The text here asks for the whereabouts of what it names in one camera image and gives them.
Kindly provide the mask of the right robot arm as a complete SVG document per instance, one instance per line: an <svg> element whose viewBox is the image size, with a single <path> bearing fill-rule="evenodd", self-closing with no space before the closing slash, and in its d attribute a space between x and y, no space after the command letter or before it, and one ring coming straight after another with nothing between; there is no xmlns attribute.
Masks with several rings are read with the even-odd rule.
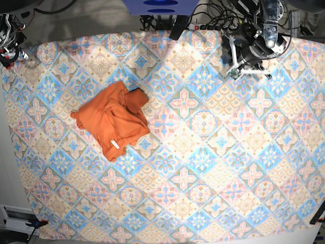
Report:
<svg viewBox="0 0 325 244"><path fill-rule="evenodd" d="M19 57L28 58L28 55L20 48L20 44L26 40L22 31L28 25L21 22L18 15L23 19L30 13L58 14L74 5L75 1L71 1L65 7L55 11L38 9L42 3L43 1L1 1L1 64L6 69L12 67Z"/></svg>

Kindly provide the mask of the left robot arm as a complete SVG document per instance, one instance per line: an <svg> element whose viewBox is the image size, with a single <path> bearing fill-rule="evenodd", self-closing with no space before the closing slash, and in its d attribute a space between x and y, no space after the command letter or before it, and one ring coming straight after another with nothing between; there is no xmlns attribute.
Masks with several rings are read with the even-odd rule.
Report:
<svg viewBox="0 0 325 244"><path fill-rule="evenodd" d="M229 65L241 70L246 66L259 67L263 60L274 59L289 46L279 33L279 20L284 7L281 1L230 1L244 16L235 30L224 34L230 48Z"/></svg>

